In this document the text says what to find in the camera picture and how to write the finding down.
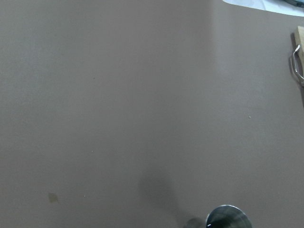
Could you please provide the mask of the wooden cutting board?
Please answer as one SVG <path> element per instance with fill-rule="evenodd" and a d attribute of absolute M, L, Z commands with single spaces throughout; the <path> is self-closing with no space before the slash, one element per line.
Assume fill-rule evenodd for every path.
<path fill-rule="evenodd" d="M 293 37 L 294 49 L 290 56 L 290 69 L 298 84 L 302 104 L 304 104 L 304 27 L 297 26 Z"/>

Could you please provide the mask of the steel jigger measuring cup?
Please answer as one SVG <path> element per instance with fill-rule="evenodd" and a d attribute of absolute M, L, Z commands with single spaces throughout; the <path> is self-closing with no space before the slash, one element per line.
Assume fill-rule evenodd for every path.
<path fill-rule="evenodd" d="M 252 228 L 247 215 L 233 205 L 221 205 L 213 209 L 203 221 L 192 218 L 186 222 L 184 228 Z"/>

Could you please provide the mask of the brown table mat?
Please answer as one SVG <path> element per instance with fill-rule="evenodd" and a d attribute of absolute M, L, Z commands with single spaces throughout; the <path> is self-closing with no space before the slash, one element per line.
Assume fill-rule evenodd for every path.
<path fill-rule="evenodd" d="M 221 0 L 0 3 L 0 225 L 304 225 L 293 17 Z"/>

